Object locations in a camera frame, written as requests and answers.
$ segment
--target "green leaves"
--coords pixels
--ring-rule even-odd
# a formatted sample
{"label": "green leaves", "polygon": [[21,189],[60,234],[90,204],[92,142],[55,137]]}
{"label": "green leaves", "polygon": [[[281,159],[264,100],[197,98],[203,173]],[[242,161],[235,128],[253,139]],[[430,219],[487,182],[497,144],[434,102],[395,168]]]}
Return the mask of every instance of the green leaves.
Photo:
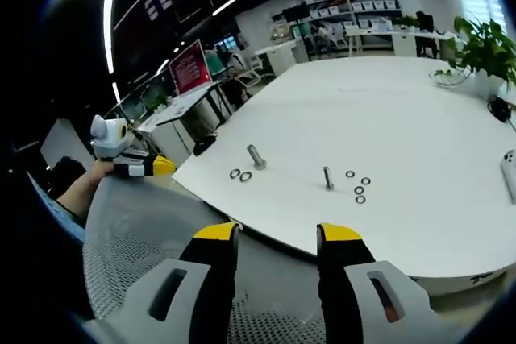
{"label": "green leaves", "polygon": [[[507,81],[507,88],[516,85],[516,45],[503,32],[501,26],[492,19],[489,23],[474,23],[456,17],[453,27],[458,34],[466,36],[461,50],[455,39],[449,39],[446,45],[454,52],[449,60],[451,68],[469,69],[479,72],[484,69],[488,76],[495,75]],[[451,70],[438,70],[435,75],[451,76]]]}

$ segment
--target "office chair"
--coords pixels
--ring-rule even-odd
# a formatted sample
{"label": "office chair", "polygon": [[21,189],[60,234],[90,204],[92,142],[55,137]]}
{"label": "office chair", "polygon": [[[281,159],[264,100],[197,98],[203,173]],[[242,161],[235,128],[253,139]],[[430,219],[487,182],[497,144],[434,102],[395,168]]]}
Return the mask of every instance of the office chair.
{"label": "office chair", "polygon": [[[416,12],[418,18],[419,29],[421,31],[434,32],[434,17],[427,15],[422,11]],[[432,56],[427,55],[427,48],[432,52]],[[421,36],[416,37],[416,52],[419,57],[435,58],[437,59],[437,53],[439,52],[435,39],[423,38]]]}

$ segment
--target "floor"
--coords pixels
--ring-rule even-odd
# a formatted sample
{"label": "floor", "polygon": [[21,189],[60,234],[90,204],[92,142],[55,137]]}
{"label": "floor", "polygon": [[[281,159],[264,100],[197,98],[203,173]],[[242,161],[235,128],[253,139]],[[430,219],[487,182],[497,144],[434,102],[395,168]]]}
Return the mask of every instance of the floor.
{"label": "floor", "polygon": [[[391,52],[364,52],[366,56],[392,56]],[[333,55],[332,58],[347,56],[347,53],[339,53],[337,56]],[[327,59],[326,55],[323,55],[317,60]],[[248,88],[248,91],[252,95],[258,94],[266,85],[258,84]],[[175,182],[172,176],[160,176],[148,178],[153,184],[160,187],[174,190],[176,192],[185,194],[186,196],[197,198],[190,191],[185,189],[183,186]],[[475,325],[482,316],[489,310],[493,305],[494,301],[505,291],[509,289],[509,286],[516,281],[516,266],[509,270],[506,274],[483,284],[477,288],[446,295],[446,296],[435,296],[431,298],[431,307],[440,316],[446,318],[449,321],[453,321],[458,325],[462,325],[464,328],[469,328]]]}

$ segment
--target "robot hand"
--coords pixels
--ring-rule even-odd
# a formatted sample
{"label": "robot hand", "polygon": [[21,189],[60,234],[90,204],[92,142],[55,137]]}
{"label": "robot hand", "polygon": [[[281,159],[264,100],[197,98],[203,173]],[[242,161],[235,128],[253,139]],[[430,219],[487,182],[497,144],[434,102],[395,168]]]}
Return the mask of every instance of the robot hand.
{"label": "robot hand", "polygon": [[95,156],[111,160],[119,176],[156,176],[174,172],[176,165],[163,156],[131,148],[127,123],[123,118],[105,120],[96,115],[91,123]]}

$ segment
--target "white device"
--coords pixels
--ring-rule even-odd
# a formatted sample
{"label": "white device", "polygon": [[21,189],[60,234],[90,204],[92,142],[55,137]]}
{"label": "white device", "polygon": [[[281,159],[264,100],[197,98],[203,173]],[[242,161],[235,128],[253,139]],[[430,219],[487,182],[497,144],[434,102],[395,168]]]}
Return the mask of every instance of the white device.
{"label": "white device", "polygon": [[501,171],[509,187],[513,203],[516,205],[516,149],[508,151],[501,161]]}
{"label": "white device", "polygon": [[98,158],[113,159],[129,147],[127,123],[123,118],[105,120],[97,114],[91,123],[90,131],[94,137],[94,153]]}

